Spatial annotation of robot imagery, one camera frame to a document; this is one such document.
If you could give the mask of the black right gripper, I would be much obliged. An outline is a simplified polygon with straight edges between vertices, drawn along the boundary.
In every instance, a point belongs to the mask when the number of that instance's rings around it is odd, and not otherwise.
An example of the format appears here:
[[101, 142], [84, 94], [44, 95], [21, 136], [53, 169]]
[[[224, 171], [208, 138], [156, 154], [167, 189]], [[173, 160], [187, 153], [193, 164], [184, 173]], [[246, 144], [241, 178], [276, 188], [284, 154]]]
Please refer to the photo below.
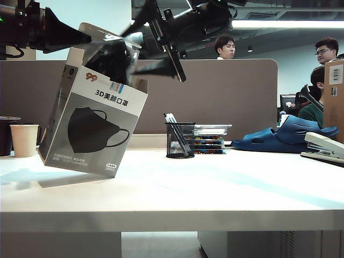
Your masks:
[[198, 24], [202, 15], [201, 8], [188, 9], [175, 16], [171, 9], [166, 9], [161, 13], [156, 0], [145, 1], [134, 23], [120, 36], [126, 37], [144, 26], [145, 23], [149, 23], [156, 44], [167, 53], [168, 59], [138, 67], [133, 74], [177, 77], [180, 82], [184, 82], [186, 75], [180, 63], [180, 50], [177, 44], [182, 43], [181, 33], [192, 25]]

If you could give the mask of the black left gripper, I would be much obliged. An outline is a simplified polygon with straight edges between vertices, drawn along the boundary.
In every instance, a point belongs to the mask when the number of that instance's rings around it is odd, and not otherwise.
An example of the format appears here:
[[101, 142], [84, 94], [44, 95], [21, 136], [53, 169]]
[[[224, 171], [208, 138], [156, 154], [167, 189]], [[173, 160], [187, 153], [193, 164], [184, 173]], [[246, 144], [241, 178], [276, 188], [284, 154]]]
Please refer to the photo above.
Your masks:
[[[22, 52], [29, 47], [52, 53], [72, 46], [91, 42], [91, 36], [59, 21], [54, 12], [35, 1], [28, 5], [18, 1], [15, 7], [14, 39], [10, 46]], [[76, 42], [47, 44], [48, 40], [77, 40]]]

